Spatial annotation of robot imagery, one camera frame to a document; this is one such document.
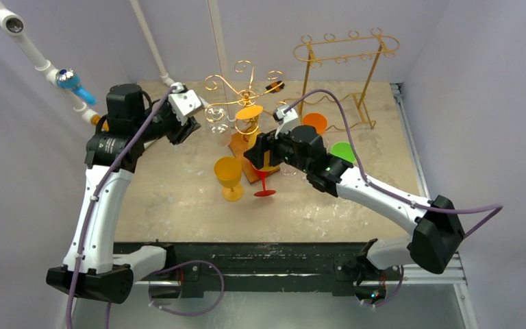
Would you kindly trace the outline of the red goblet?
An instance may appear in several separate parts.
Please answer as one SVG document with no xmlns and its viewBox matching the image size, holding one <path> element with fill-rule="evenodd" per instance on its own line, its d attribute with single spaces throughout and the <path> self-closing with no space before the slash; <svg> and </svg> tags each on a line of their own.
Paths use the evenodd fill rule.
<svg viewBox="0 0 526 329">
<path fill-rule="evenodd" d="M 259 177 L 261 183 L 262 183 L 262 190 L 261 191 L 258 191 L 258 192 L 255 192 L 253 195 L 255 197 L 269 197 L 271 195 L 274 195 L 276 194 L 276 190 L 273 190 L 273 189 L 268 189 L 266 187 L 266 177 L 268 175 L 268 172 L 267 171 L 261 171 L 259 169 L 256 169 L 255 167 L 253 167 L 253 170 L 255 171 L 255 174 Z"/>
</svg>

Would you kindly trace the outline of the orange goblet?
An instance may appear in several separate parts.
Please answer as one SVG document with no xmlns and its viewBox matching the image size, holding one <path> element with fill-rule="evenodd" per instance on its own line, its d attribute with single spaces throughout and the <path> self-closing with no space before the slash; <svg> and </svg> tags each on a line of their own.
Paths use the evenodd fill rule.
<svg viewBox="0 0 526 329">
<path fill-rule="evenodd" d="M 322 136 L 324 135 L 327 129 L 328 122 L 327 122 L 326 117 L 323 114 L 317 113 L 317 112 L 311 112 L 311 113 L 306 114 L 303 117 L 302 124 L 314 127 L 316 132 L 320 136 Z"/>
</svg>

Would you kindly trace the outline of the gold scroll wine glass rack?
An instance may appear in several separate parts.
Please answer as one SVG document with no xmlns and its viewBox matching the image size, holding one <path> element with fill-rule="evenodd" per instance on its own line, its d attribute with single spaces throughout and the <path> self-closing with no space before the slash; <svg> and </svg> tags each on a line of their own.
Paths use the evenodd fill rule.
<svg viewBox="0 0 526 329">
<path fill-rule="evenodd" d="M 251 163 L 244 157 L 244 152 L 249 148 L 249 142 L 260 132 L 260 116 L 265 113 L 265 109 L 255 101 L 264 95 L 278 93 L 285 87 L 284 74 L 281 71 L 273 70 L 266 74 L 269 85 L 260 93 L 253 89 L 255 77 L 255 67 L 248 60 L 239 60 L 234 65 L 236 73 L 249 72 L 249 82 L 243 89 L 233 87 L 222 75 L 213 74 L 205 78 L 205 88 L 209 91 L 218 89 L 221 82 L 229 88 L 236 98 L 233 101 L 222 103 L 211 103 L 204 110 L 205 116 L 210 123 L 218 123 L 227 120 L 231 123 L 234 132 L 231 134 L 229 148 L 242 167 L 242 173 L 250 184 L 260 181 L 260 177 L 255 172 Z"/>
</svg>

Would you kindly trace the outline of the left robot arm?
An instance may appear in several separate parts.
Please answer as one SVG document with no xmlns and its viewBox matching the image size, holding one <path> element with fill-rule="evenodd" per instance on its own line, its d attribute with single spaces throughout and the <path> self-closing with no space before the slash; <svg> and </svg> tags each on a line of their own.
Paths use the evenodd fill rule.
<svg viewBox="0 0 526 329">
<path fill-rule="evenodd" d="M 176 274 L 177 262 L 164 247 L 143 246 L 115 257 L 114 238 L 145 144 L 160 138 L 183 143 L 199 129 L 195 115 L 203 103 L 182 83 L 157 101 L 137 84 L 121 84 L 111 87 L 106 105 L 86 144 L 86 185 L 72 243 L 62 264 L 47 271 L 46 282 L 69 296 L 121 304 L 134 283 L 149 274 L 159 280 Z"/>
</svg>

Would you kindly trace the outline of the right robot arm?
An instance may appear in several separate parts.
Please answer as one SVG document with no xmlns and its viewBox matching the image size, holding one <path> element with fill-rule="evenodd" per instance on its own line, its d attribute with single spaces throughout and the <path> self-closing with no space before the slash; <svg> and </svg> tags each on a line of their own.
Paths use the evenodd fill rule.
<svg viewBox="0 0 526 329">
<path fill-rule="evenodd" d="M 364 278 L 373 279 L 394 265 L 411 264 L 442 274 L 464 240 L 464 229 L 450 199 L 408 195 L 363 176 L 359 167 L 329 153 L 311 126 L 258 134 L 244 157 L 258 170 L 281 163 L 294 167 L 306 174 L 316 190 L 361 204 L 405 231 L 399 238 L 373 239 L 363 247 L 357 269 Z"/>
</svg>

